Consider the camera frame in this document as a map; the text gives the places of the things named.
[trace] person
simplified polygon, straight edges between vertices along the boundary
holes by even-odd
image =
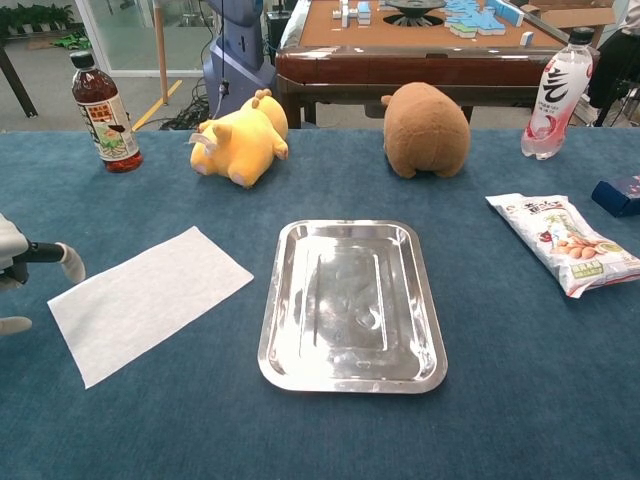
[[[640,76],[640,0],[629,0],[625,20],[598,51],[600,60],[588,88],[589,105],[596,110],[626,95],[615,92],[620,80]]]

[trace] stuffed animal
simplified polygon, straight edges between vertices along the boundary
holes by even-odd
[[[411,178],[416,170],[441,177],[458,173],[469,153],[471,132],[462,110],[426,83],[403,85],[382,97],[384,150],[393,170]]]
[[[202,175],[228,177],[245,188],[252,187],[267,171],[273,156],[286,159],[289,126],[271,91],[258,90],[240,110],[207,120],[191,135],[191,167]]]

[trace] blue table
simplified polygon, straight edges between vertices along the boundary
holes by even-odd
[[[85,391],[46,300],[69,285],[34,265],[0,312],[34,321],[0,338],[0,478],[638,479],[640,282],[563,294],[485,195],[567,194],[640,254],[640,217],[590,199],[640,173],[640,134],[574,129],[557,157],[519,131],[475,131],[451,179],[404,180],[379,131],[291,132],[290,160],[244,191],[188,165],[188,132],[139,135],[143,166],[107,173],[89,136],[0,135],[0,211],[101,272],[192,225],[255,279]],[[422,250],[449,358],[419,396],[279,390],[256,360],[280,229],[307,218],[393,219]]]

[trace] blue box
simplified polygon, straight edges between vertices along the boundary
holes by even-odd
[[[640,214],[640,175],[601,181],[591,198],[614,217]]]

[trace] plastic bottle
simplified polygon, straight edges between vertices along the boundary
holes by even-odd
[[[105,167],[116,173],[138,168],[142,154],[113,79],[96,68],[91,52],[70,56],[78,69],[71,91]]]
[[[533,114],[522,134],[525,156],[546,160],[562,147],[573,110],[591,78],[593,59],[588,46],[592,38],[592,28],[574,28],[569,45],[545,67]]]

